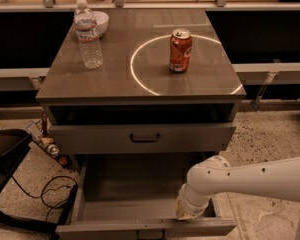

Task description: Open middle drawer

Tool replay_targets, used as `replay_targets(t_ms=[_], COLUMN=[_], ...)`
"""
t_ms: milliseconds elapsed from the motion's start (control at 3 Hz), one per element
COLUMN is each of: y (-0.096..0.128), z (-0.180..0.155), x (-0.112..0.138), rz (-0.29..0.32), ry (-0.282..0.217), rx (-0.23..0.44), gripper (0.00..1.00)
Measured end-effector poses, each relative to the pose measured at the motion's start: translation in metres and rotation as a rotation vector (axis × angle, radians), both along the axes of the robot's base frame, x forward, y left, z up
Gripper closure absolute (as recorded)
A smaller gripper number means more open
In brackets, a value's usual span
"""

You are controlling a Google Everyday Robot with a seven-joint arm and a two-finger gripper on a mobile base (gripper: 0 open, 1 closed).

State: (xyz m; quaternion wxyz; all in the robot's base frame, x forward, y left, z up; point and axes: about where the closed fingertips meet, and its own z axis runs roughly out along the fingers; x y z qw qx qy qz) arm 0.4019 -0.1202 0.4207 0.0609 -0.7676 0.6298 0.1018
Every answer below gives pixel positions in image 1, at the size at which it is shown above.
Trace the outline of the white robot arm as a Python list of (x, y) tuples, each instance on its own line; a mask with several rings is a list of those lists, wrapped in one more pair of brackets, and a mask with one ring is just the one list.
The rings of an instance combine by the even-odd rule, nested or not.
[(223, 192), (300, 202), (300, 157), (231, 167), (224, 157), (212, 156), (189, 169), (177, 197), (177, 218), (201, 216), (209, 200)]

